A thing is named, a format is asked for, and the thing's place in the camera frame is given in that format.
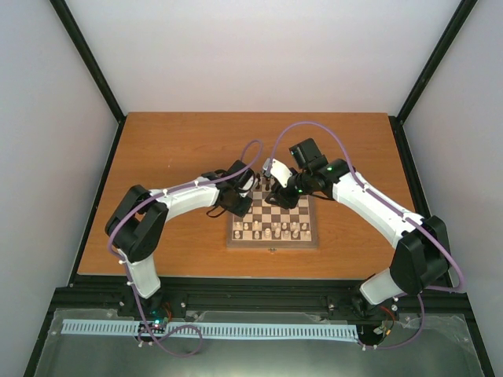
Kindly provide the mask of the wooden chess board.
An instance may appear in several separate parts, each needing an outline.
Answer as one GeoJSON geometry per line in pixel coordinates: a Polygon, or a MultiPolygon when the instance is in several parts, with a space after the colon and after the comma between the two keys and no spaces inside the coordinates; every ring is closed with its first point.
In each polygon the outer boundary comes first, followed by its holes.
{"type": "Polygon", "coordinates": [[[315,249],[318,227],[314,199],[301,196],[296,207],[283,209],[266,202],[273,186],[272,178],[257,178],[249,192],[252,205],[243,217],[229,216],[227,246],[275,251],[315,249]]]}

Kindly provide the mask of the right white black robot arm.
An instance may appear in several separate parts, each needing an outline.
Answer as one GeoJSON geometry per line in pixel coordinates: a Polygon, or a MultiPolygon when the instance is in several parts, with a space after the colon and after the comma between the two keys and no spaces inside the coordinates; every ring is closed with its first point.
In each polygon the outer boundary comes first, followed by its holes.
{"type": "Polygon", "coordinates": [[[370,317],[376,306],[390,298],[420,294],[447,272],[451,266],[448,237],[441,219],[423,218],[400,207],[348,161],[328,161],[311,138],[289,151],[297,168],[275,158],[263,165],[263,173],[274,179],[268,203],[292,209],[302,195],[335,201],[366,220],[395,250],[388,268],[366,279],[344,300],[357,317],[370,317]]]}

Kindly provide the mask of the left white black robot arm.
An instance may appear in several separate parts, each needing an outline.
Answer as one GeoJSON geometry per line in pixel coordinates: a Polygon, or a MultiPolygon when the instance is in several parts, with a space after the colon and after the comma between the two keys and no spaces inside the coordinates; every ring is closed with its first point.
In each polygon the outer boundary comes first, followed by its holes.
{"type": "Polygon", "coordinates": [[[127,191],[105,226],[107,248],[125,265],[128,284],[138,293],[135,305],[146,316],[163,307],[153,253],[165,223],[200,208],[210,218],[226,212],[242,217],[251,208],[256,179],[252,168],[237,160],[227,170],[210,171],[175,187],[148,190],[135,185],[127,191]]]}

